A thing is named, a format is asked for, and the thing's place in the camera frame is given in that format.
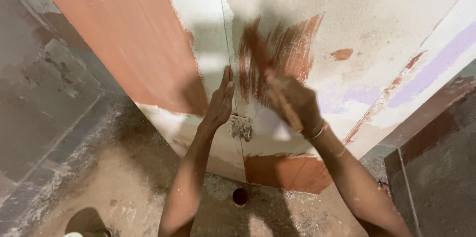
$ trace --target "green bangle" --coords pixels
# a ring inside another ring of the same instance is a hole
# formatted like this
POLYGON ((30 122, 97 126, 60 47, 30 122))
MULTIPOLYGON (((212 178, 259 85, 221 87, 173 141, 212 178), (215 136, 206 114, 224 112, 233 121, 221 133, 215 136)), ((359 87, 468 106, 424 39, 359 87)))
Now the green bangle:
POLYGON ((319 135, 322 133, 322 131, 324 131, 324 126, 326 124, 326 121, 324 120, 324 123, 322 123, 322 127, 321 127, 321 130, 319 130, 319 133, 317 133, 315 136, 313 137, 310 137, 310 138, 306 138, 307 141, 310 141, 310 140, 313 140, 315 139, 316 137, 319 137, 319 135))

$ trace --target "person's left hand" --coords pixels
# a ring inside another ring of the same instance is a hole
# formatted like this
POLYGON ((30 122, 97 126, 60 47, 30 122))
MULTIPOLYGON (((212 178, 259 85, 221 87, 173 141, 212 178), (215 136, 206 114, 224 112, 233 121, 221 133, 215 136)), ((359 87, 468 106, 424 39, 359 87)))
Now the person's left hand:
POLYGON ((231 115, 233 94, 235 94, 233 72, 230 66, 226 66, 220 88, 213 92, 203 123, 213 129, 225 124, 231 115))

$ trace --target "metal hinge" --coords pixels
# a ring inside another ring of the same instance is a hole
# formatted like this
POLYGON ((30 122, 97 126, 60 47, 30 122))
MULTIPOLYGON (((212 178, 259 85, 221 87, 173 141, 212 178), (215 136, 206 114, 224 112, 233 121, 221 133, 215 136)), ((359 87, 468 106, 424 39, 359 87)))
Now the metal hinge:
POLYGON ((228 123, 228 133, 234 138, 242 137, 246 142, 251 140, 251 124, 249 117, 231 115, 228 123))

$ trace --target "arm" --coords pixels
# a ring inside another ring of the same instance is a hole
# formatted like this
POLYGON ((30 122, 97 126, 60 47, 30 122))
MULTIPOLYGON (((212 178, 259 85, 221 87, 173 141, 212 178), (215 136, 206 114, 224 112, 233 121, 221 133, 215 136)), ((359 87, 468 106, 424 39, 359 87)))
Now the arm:
POLYGON ((228 66, 223 73, 220 88, 213 93, 207 114, 178 168, 162 211, 159 237, 190 236, 193 220, 199 209, 211 143, 217 129, 231 115, 234 91, 233 72, 228 66))
MULTIPOLYGON (((322 119, 316 94, 293 77, 275 80, 271 87, 280 89, 290 100, 301 118, 304 137, 318 137, 310 142, 321 155, 342 199, 370 237, 411 236, 407 225, 387 194, 380 188, 367 169, 342 145, 330 126, 322 119)), ((273 90, 268 91, 270 105, 282 111, 273 90)))

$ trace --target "paint bucket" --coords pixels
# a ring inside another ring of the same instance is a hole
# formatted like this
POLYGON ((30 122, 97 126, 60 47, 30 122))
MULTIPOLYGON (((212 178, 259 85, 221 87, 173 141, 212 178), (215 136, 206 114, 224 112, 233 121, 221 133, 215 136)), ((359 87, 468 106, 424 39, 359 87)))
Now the paint bucket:
POLYGON ((71 232, 64 235, 63 237, 114 237, 114 235, 112 234, 112 231, 110 229, 105 228, 105 229, 98 230, 94 233, 83 232, 81 234, 79 232, 71 232))
POLYGON ((244 207, 248 202, 248 192, 243 188, 238 188, 233 192, 233 202, 237 207, 244 207))

